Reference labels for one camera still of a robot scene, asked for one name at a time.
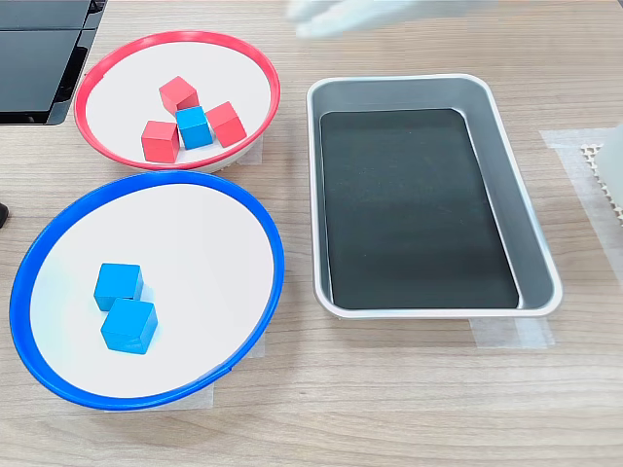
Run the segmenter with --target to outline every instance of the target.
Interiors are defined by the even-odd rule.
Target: wooden table
[[[295,40],[271,1],[112,2],[88,68],[143,35],[214,29],[262,49],[283,84],[264,163],[222,175],[274,216],[288,259],[267,355],[216,383],[214,408],[100,413],[34,380],[13,347],[19,262],[62,208],[129,175],[61,126],[0,128],[0,465],[623,465],[623,295],[542,129],[623,120],[623,9],[502,2],[466,18]],[[477,348],[467,321],[347,322],[312,293],[305,92],[320,78],[467,72],[492,87],[566,287],[547,350]]]

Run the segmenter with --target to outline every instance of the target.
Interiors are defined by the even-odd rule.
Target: metal tray
[[[341,318],[543,316],[563,287],[489,87],[335,78],[308,93],[313,284]]]

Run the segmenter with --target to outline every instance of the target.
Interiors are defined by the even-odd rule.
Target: cube
[[[173,116],[180,110],[199,106],[197,91],[179,76],[160,88],[160,96],[166,110]]]
[[[201,107],[180,110],[175,114],[175,118],[186,149],[212,144],[212,133],[210,133],[207,118]]]
[[[179,153],[177,125],[150,120],[141,137],[145,160],[149,162],[174,163]]]
[[[205,115],[224,148],[246,138],[246,131],[231,102],[225,102]]]
[[[140,266],[104,263],[95,285],[95,301],[102,311],[112,308],[117,299],[138,300],[143,292]]]
[[[117,299],[101,327],[101,335],[111,350],[144,355],[157,327],[153,304]]]

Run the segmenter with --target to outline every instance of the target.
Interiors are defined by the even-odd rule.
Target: hand
[[[455,17],[494,0],[290,0],[287,17],[304,39],[411,19]]]

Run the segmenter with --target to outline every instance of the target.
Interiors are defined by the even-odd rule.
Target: bowl
[[[181,76],[208,110],[232,102],[247,137],[230,147],[218,141],[180,149],[175,163],[147,162],[141,134],[150,120],[175,122],[159,88]],[[104,57],[76,93],[75,118],[98,152],[124,165],[147,170],[219,170],[242,157],[275,117],[280,84],[275,68],[255,47],[225,34],[170,31],[138,39]]]

